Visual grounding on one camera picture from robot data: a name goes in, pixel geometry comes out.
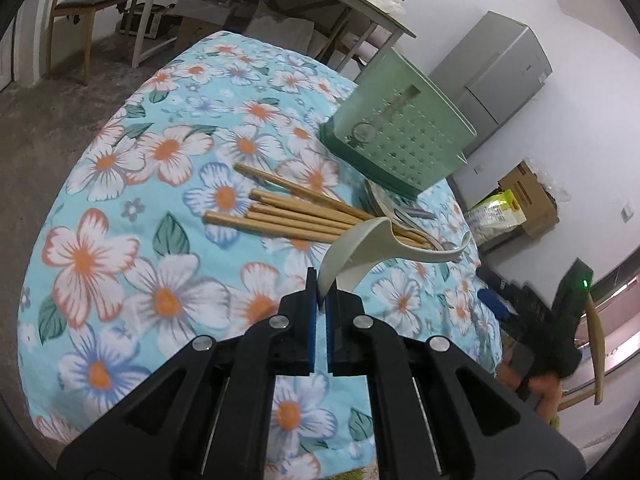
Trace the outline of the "person's right hand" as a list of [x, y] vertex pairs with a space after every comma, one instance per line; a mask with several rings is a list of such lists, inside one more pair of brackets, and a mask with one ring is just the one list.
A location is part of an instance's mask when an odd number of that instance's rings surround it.
[[[496, 378], [501, 385], [515, 391], [522, 382], [522, 376], [511, 367], [512, 353], [508, 352], [497, 366]], [[536, 413], [550, 424], [558, 414], [558, 408], [562, 399], [562, 384], [555, 374], [543, 374], [529, 378], [528, 390], [538, 394], [540, 400], [536, 407]]]

